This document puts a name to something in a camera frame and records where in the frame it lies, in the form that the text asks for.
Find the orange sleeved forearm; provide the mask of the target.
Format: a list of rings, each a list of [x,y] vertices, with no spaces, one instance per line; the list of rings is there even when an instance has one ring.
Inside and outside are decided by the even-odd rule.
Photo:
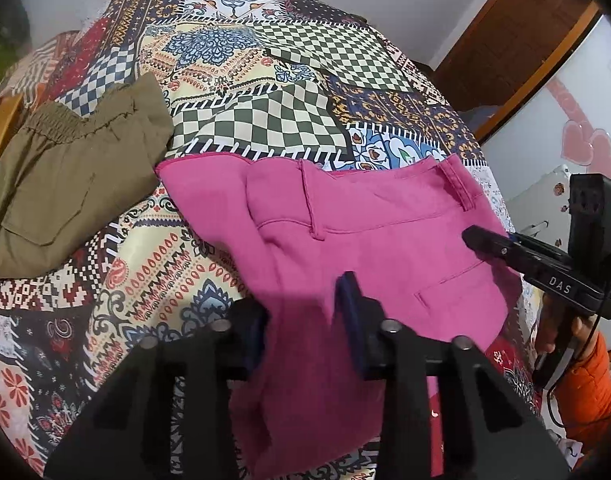
[[[590,355],[561,380],[555,398],[567,437],[580,442],[585,454],[611,436],[611,376],[602,334]]]

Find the person right hand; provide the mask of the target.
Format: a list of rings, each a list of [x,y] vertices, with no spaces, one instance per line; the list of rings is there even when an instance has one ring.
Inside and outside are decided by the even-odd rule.
[[[556,347],[558,332],[563,326],[570,328],[572,336],[580,344],[577,359],[584,361],[595,349],[598,332],[593,329],[597,320],[595,315],[590,318],[579,318],[578,316],[569,322],[563,322],[567,307],[556,297],[543,295],[542,309],[537,326],[534,348],[538,354],[552,353]]]

